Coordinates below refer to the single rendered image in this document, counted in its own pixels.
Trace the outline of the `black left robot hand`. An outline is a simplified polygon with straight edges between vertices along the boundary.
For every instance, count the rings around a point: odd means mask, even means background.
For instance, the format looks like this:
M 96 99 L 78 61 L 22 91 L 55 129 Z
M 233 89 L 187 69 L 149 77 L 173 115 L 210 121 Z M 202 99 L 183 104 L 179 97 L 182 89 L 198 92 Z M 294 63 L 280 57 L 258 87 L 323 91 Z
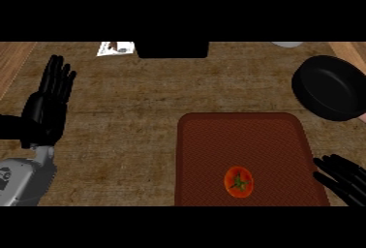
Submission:
M 22 149 L 56 145 L 65 131 L 75 75 L 63 56 L 52 55 L 22 115 L 0 114 L 0 140 L 19 140 Z

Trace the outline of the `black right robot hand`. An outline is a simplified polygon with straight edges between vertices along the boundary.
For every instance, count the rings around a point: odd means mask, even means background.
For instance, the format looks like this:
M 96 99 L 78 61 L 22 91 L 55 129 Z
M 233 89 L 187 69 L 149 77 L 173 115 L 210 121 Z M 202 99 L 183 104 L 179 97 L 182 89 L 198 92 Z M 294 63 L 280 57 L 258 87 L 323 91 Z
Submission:
M 313 163 L 325 172 L 316 171 L 314 179 L 348 206 L 366 206 L 366 170 L 337 154 L 314 158 Z

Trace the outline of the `red-brown tray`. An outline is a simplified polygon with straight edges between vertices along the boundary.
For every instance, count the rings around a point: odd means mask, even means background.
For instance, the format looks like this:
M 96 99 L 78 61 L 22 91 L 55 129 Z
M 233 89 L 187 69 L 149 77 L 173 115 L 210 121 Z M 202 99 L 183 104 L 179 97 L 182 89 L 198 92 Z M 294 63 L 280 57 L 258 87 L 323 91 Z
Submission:
M 229 195 L 224 174 L 252 176 L 252 191 Z M 326 206 L 325 188 L 298 119 L 288 113 L 189 113 L 177 123 L 176 195 L 185 206 Z

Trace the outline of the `red tomato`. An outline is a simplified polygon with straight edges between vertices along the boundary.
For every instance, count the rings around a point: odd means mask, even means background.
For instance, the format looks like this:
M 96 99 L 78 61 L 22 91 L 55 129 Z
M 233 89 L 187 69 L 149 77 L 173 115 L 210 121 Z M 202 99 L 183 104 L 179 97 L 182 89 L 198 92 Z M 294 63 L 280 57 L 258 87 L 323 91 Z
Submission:
M 254 179 L 249 170 L 242 166 L 232 167 L 224 174 L 224 188 L 235 198 L 246 198 L 252 194 Z

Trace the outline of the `black pot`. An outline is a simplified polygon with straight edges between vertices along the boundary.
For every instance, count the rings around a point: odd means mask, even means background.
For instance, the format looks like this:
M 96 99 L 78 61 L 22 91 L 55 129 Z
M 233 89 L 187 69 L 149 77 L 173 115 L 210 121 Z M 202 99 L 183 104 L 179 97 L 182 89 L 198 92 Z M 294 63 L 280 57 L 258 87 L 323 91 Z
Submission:
M 366 75 L 331 55 L 308 57 L 292 76 L 301 105 L 322 118 L 347 121 L 366 114 Z

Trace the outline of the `white printed packet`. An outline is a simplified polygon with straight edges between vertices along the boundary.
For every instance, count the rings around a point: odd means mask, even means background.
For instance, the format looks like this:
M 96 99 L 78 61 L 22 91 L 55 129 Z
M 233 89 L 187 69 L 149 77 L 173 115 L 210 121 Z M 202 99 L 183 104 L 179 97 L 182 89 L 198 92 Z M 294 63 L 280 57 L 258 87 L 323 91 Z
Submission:
M 114 56 L 131 54 L 134 52 L 133 42 L 102 42 L 97 55 L 99 56 Z

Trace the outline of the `black appliance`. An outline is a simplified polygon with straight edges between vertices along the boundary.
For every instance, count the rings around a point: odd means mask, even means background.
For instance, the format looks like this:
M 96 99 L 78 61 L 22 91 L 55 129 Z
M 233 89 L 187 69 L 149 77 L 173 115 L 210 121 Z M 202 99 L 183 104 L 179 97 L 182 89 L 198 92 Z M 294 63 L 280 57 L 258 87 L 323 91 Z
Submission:
M 208 42 L 136 42 L 140 58 L 207 58 Z

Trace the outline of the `pale grey round object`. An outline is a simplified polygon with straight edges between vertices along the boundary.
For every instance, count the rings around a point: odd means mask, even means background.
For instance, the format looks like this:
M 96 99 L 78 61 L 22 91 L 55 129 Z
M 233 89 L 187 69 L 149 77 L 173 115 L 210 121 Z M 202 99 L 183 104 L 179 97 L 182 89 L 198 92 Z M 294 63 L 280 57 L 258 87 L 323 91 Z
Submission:
M 298 47 L 303 42 L 272 42 L 273 45 L 285 48 Z

